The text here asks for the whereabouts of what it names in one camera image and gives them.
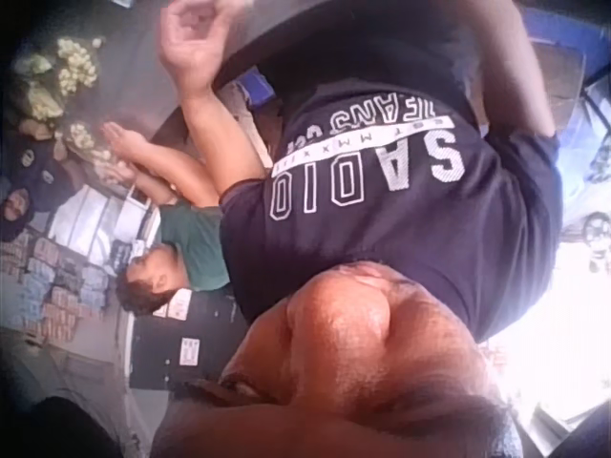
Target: sticker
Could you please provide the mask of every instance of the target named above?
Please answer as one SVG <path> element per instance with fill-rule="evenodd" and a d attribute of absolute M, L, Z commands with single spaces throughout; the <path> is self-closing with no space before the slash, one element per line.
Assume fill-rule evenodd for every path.
<path fill-rule="evenodd" d="M 182 338 L 180 343 L 180 365 L 198 365 L 200 340 Z"/>
<path fill-rule="evenodd" d="M 189 314 L 189 302 L 191 302 L 191 290 L 179 289 L 168 304 L 168 318 L 186 321 Z"/>
<path fill-rule="evenodd" d="M 23 152 L 23 155 L 21 155 L 21 163 L 23 164 L 24 167 L 30 167 L 32 165 L 32 163 L 34 162 L 34 151 L 32 150 L 26 150 Z"/>
<path fill-rule="evenodd" d="M 161 308 L 158 308 L 156 311 L 153 312 L 153 316 L 160 317 L 160 318 L 165 318 L 167 314 L 168 314 L 168 304 L 167 303 L 164 306 L 162 306 Z"/>
<path fill-rule="evenodd" d="M 51 175 L 46 170 L 42 171 L 42 179 L 44 179 L 47 182 L 47 184 L 53 184 L 53 182 L 55 181 L 55 178 L 53 177 L 53 175 Z"/>

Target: green t-shirt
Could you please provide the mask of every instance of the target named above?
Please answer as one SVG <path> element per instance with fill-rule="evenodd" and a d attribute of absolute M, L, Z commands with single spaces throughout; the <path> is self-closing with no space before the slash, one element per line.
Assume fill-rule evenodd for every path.
<path fill-rule="evenodd" d="M 229 283 L 221 250 L 221 210 L 197 208 L 183 200 L 159 207 L 162 243 L 173 245 L 182 255 L 190 289 L 212 291 Z"/>

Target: white paper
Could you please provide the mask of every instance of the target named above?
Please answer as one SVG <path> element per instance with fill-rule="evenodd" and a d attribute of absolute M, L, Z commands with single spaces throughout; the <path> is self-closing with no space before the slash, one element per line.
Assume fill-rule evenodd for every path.
<path fill-rule="evenodd" d="M 186 321 L 189 313 L 189 302 L 191 302 L 191 290 L 179 289 L 168 304 L 168 318 Z"/>
<path fill-rule="evenodd" d="M 182 338 L 180 343 L 180 365 L 198 365 L 200 340 Z"/>
<path fill-rule="evenodd" d="M 158 308 L 156 311 L 153 312 L 153 316 L 160 317 L 160 318 L 165 318 L 167 314 L 168 314 L 168 304 L 167 303 L 164 306 L 162 306 L 162 308 Z"/>

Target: man in green shirt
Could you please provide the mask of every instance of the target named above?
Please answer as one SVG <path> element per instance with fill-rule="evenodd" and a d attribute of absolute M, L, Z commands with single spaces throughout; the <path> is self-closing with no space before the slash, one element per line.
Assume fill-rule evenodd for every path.
<path fill-rule="evenodd" d="M 229 283 L 219 239 L 219 195 L 203 164 L 113 122 L 102 131 L 116 155 L 128 161 L 106 168 L 107 177 L 134 184 L 159 207 L 161 217 L 160 243 L 117 276 L 116 294 L 123 308 L 146 315 L 181 288 L 212 291 Z M 180 198 L 167 183 L 176 187 Z"/>

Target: man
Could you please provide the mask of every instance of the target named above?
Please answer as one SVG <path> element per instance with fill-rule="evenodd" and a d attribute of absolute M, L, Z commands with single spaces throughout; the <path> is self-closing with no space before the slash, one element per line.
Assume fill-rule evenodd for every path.
<path fill-rule="evenodd" d="M 346 8 L 262 65 L 284 103 L 270 177 L 210 89 L 236 4 L 162 13 L 161 55 L 253 324 L 218 385 L 169 406 L 154 457 L 521 455 L 476 345 L 545 290 L 561 222 L 556 129 L 520 13 L 511 0 Z M 484 138 L 447 17 L 480 48 Z"/>
<path fill-rule="evenodd" d="M 178 198 L 161 179 L 119 163 L 105 172 L 134 184 L 159 207 L 161 244 L 135 258 L 117 276 L 116 294 L 127 311 L 153 313 L 181 288 L 212 291 L 229 282 L 222 259 L 219 196 L 205 167 L 180 151 L 146 141 L 114 122 L 102 132 L 118 157 L 146 167 L 168 182 L 189 202 Z"/>
<path fill-rule="evenodd" d="M 31 119 L 22 122 L 19 133 L 6 132 L 3 154 L 8 156 L 8 188 L 2 203 L 2 241 L 13 241 L 32 220 L 35 212 L 51 212 L 72 197 L 85 183 L 82 167 L 68 158 L 61 140 Z"/>

